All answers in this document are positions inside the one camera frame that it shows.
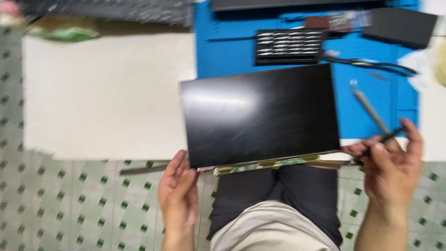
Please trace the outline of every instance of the black screen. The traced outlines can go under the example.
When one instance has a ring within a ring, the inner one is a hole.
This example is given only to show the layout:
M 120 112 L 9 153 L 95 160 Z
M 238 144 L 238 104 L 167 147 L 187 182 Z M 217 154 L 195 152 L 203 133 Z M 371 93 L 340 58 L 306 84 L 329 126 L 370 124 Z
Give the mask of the black screen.
M 192 168 L 339 150 L 330 64 L 181 83 Z

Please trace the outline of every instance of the left hand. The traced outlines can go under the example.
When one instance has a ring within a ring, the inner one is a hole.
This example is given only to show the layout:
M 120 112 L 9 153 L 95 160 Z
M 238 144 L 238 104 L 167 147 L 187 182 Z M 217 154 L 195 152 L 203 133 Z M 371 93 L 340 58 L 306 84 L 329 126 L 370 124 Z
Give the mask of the left hand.
M 198 217 L 198 175 L 190 169 L 186 152 L 180 150 L 167 165 L 158 185 L 158 202 L 163 213 L 163 250 L 194 248 L 194 225 Z

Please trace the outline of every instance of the person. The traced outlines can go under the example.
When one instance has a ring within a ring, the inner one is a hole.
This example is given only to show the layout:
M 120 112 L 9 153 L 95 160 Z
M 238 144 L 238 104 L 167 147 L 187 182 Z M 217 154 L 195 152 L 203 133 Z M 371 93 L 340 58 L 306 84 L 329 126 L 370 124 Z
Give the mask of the person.
M 344 146 L 363 157 L 367 211 L 356 251 L 403 251 L 408 241 L 408 206 L 421 173 L 423 140 L 408 119 L 401 120 L 406 151 L 396 140 L 379 137 Z M 169 163 L 158 187 L 165 224 L 163 251 L 194 250 L 198 216 L 198 174 L 185 151 Z M 337 171 L 307 165 L 260 169 L 221 176 L 211 214 L 212 251 L 338 251 L 342 236 L 337 217 Z

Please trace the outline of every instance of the hand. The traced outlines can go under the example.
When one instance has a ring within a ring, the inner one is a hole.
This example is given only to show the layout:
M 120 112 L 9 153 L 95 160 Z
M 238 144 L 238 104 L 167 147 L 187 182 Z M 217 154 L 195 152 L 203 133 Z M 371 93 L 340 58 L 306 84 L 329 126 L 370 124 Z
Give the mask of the hand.
M 407 151 L 403 151 L 395 139 L 385 145 L 379 143 L 381 137 L 343 147 L 343 152 L 353 157 L 371 147 L 371 156 L 361 159 L 365 169 L 365 192 L 371 203 L 387 212 L 406 212 L 422 169 L 423 139 L 407 118 L 402 119 L 401 124 L 409 140 Z
M 162 250 L 193 250 L 198 216 L 198 175 L 190 169 L 186 152 L 180 150 L 167 165 L 158 186 L 165 239 Z

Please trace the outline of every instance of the right hand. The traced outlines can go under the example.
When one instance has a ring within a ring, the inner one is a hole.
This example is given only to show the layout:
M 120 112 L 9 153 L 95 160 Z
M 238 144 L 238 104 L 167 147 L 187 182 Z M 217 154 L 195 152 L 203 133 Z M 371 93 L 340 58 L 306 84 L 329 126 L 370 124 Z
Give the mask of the right hand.
M 368 146 L 371 148 L 371 156 L 361 159 L 365 169 L 365 192 L 370 203 L 392 215 L 407 212 L 422 170 L 423 139 L 410 120 L 403 118 L 401 124 L 409 140 L 407 151 L 403 151 L 395 139 L 385 145 L 379 143 L 379 136 L 343 147 L 343 152 L 353 157 L 360 156 Z

